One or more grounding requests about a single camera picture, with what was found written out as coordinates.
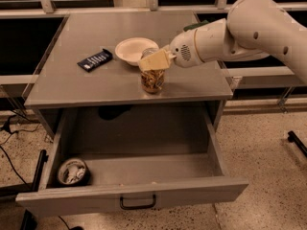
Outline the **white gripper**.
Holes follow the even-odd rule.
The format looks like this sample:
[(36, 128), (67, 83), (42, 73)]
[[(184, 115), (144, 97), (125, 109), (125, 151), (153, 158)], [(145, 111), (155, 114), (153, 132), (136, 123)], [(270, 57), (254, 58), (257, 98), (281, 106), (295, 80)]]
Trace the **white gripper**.
[[(196, 45), (197, 29), (188, 30), (177, 35), (170, 43), (170, 51), (174, 54), (175, 64), (182, 68), (189, 68), (203, 64)], [(142, 72), (151, 70), (165, 70), (171, 65), (168, 53), (164, 49), (149, 48), (142, 53), (138, 66)]]

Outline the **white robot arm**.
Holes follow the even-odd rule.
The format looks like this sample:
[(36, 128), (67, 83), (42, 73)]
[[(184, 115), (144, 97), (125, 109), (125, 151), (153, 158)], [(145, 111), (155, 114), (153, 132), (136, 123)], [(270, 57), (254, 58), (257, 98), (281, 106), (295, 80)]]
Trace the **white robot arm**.
[(187, 68), (266, 53), (307, 82), (307, 28), (273, 0), (237, 0), (227, 18), (177, 35), (169, 45), (138, 61), (145, 72), (171, 64)]

